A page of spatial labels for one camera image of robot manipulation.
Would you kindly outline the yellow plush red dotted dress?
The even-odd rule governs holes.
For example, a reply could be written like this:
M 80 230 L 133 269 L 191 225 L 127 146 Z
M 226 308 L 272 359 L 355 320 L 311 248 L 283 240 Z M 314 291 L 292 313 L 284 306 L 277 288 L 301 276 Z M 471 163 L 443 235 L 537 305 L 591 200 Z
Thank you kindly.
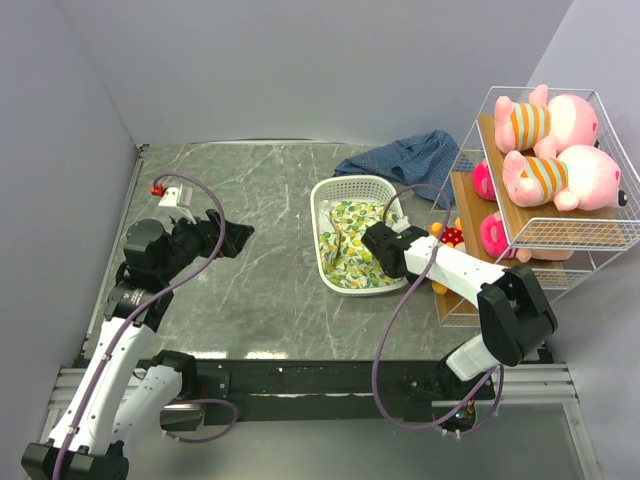
M 428 232 L 440 238 L 440 241 L 451 248 L 465 250 L 465 240 L 462 231 L 461 220 L 455 219 L 453 225 L 443 225 L 441 222 L 433 222 L 428 227 Z

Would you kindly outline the black-haired doll pink striped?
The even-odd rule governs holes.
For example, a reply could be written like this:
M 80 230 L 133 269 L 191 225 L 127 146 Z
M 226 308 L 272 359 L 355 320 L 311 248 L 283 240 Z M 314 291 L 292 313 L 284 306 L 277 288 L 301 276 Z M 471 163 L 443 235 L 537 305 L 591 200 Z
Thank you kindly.
M 472 183 L 476 194 L 481 198 L 488 201 L 496 200 L 495 187 L 487 159 L 475 166 L 472 172 Z

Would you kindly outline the pink plush striped shirt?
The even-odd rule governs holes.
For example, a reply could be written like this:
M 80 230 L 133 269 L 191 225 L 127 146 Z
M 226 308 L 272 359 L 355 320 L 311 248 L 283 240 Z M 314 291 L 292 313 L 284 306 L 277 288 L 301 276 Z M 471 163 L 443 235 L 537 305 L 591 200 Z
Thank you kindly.
M 556 157 L 532 157 L 512 151 L 505 156 L 502 181 L 511 201 L 523 208 L 553 203 L 559 211 L 622 208 L 621 169 L 604 151 L 570 146 Z
M 527 102 L 502 95 L 493 112 L 494 141 L 503 153 L 532 149 L 537 156 L 557 156 L 573 145 L 593 146 L 599 130 L 594 108 L 575 94 L 549 98 L 549 87 L 538 85 Z

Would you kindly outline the yellow plush face-down red dress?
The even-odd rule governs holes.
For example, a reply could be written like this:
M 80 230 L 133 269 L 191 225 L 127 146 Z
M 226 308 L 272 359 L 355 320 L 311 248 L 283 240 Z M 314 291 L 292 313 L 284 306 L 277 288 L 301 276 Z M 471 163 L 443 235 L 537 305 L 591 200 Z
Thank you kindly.
M 448 292 L 448 288 L 445 285 L 441 284 L 441 283 L 432 281 L 431 282 L 431 286 L 432 286 L 433 291 L 438 295 L 444 295 L 444 294 L 446 294 Z

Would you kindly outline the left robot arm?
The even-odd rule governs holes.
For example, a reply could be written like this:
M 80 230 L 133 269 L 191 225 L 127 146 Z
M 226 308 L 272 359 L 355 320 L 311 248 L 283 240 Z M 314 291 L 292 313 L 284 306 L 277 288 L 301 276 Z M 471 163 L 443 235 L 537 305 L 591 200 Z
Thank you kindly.
M 181 352 L 160 352 L 135 390 L 127 387 L 173 299 L 171 281 L 199 257 L 236 257 L 253 232 L 213 209 L 203 219 L 176 220 L 170 230 L 155 219 L 129 227 L 84 376 L 47 439 L 28 444 L 22 455 L 29 478 L 124 479 L 129 451 L 163 408 L 174 400 L 201 402 L 196 360 Z

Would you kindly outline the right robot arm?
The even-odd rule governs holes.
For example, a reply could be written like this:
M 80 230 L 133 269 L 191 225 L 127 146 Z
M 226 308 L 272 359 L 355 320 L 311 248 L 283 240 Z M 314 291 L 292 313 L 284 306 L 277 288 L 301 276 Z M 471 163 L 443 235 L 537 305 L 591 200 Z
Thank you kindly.
M 391 328 L 425 279 L 468 301 L 480 320 L 480 333 L 437 362 L 427 378 L 426 391 L 434 397 L 460 398 L 476 383 L 483 384 L 482 376 L 487 372 L 519 365 L 558 327 L 536 275 L 525 264 L 505 267 L 487 263 L 415 226 L 395 231 L 377 222 L 367 228 L 362 241 L 387 276 L 416 277 L 383 330 L 372 365 L 373 389 L 377 388 L 380 356 Z

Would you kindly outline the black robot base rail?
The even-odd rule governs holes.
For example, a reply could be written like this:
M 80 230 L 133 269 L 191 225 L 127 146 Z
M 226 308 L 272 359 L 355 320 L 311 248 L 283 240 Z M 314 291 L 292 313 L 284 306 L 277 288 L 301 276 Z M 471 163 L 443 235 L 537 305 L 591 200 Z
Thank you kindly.
M 205 425 L 245 422 L 374 419 L 377 399 L 395 419 L 430 422 L 447 405 L 466 395 L 473 400 L 496 397 L 491 379 L 482 374 L 462 382 L 434 360 L 197 359 L 177 400 L 204 399 Z M 223 405 L 214 406 L 214 399 Z

